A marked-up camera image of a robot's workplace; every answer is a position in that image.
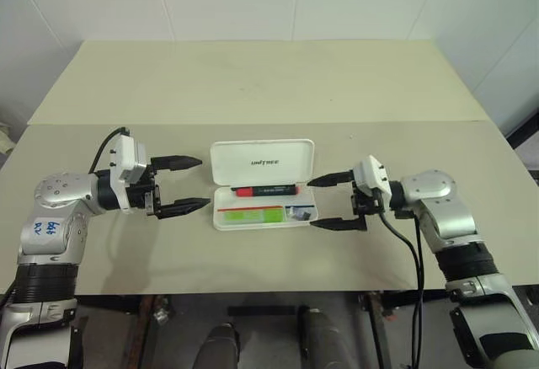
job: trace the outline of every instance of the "wall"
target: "wall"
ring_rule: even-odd
[[[0,118],[24,129],[84,39],[434,39],[507,133],[537,107],[537,0],[0,0]]]

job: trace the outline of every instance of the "marker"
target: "marker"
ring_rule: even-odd
[[[246,186],[232,190],[241,197],[296,195],[299,192],[295,185]]]

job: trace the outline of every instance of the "robotic arm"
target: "robotic arm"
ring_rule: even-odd
[[[55,174],[37,185],[34,210],[21,233],[17,274],[6,294],[5,301],[11,302],[2,313],[0,369],[83,367],[82,335],[70,322],[77,308],[77,271],[91,217],[107,210],[131,213],[139,208],[163,219],[191,213],[210,202],[189,198],[162,205],[157,171],[187,169],[202,162],[166,156],[147,163],[144,146],[128,135],[124,128],[110,150],[109,169],[94,173],[93,166],[90,174]]]
[[[438,170],[389,181],[369,156],[343,173],[312,180],[311,186],[351,182],[355,220],[322,219],[329,230],[366,230],[366,215],[383,213],[419,219],[424,238],[459,307],[451,312],[455,336],[468,365],[495,369],[539,368],[539,334],[520,300],[494,264],[475,221],[456,192],[455,180]]]

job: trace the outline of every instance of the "table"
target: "table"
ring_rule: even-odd
[[[213,45],[220,49],[212,51]],[[312,139],[315,175],[350,168],[368,154],[384,162],[392,179],[429,168],[443,169],[456,179],[499,269],[516,285],[539,282],[537,187],[430,43],[314,42],[299,44],[301,49],[292,43],[245,45],[258,49],[238,54],[242,43],[89,42],[83,46],[0,170],[0,286],[4,286],[0,291],[13,279],[20,228],[31,210],[35,185],[47,174],[87,171],[103,137],[119,124],[128,125],[131,134],[147,145],[150,157],[179,153],[204,161],[189,171],[158,175],[165,202],[212,195],[216,185],[211,179],[209,149],[215,141]],[[269,49],[260,49],[264,45]],[[310,46],[318,51],[311,54]],[[363,52],[365,56],[358,62],[369,63],[374,72],[364,66],[346,78],[341,75],[328,99],[325,95],[330,89],[324,84],[331,81],[321,83],[321,72],[312,79],[315,89],[307,84],[308,76],[283,66],[281,82],[295,89],[294,96],[285,98],[287,91],[280,88],[280,70],[275,66],[277,51],[293,52],[290,59],[306,57],[311,62],[320,60],[323,53],[332,72],[337,66],[341,72],[353,67],[352,58]],[[235,56],[242,58],[242,66],[231,60]],[[198,71],[176,81],[171,64],[185,72],[189,69],[180,57]],[[155,62],[148,65],[151,58]],[[203,84],[201,77],[193,82],[205,70],[204,64],[209,68],[205,81],[212,84]],[[219,70],[229,68],[234,72],[217,78]],[[233,97],[241,92],[240,86],[254,87],[255,80],[261,81],[264,70],[270,68],[274,74],[264,80],[265,89]],[[182,84],[189,82],[184,95]],[[368,95],[361,91],[363,84]],[[404,85],[409,90],[402,90]],[[144,98],[151,87],[155,94],[148,102]],[[196,100],[185,99],[193,96]],[[88,106],[93,97],[95,106]],[[272,98],[274,106],[264,108],[266,112],[252,111]],[[210,104],[218,112],[207,113],[203,119]],[[246,104],[248,110],[240,112]],[[339,111],[330,106],[333,104]],[[289,111],[283,113],[282,107],[288,105]],[[351,217],[347,185],[316,189],[315,196],[321,217]],[[335,233],[315,227],[218,232],[211,224],[211,212],[207,206],[186,217],[162,221],[141,211],[129,216],[112,211],[95,217],[89,227],[77,294],[415,288],[408,250],[376,217],[368,218],[368,232]],[[393,222],[414,238],[411,222]],[[443,276],[429,252],[425,252],[425,272],[426,287],[443,287]]]

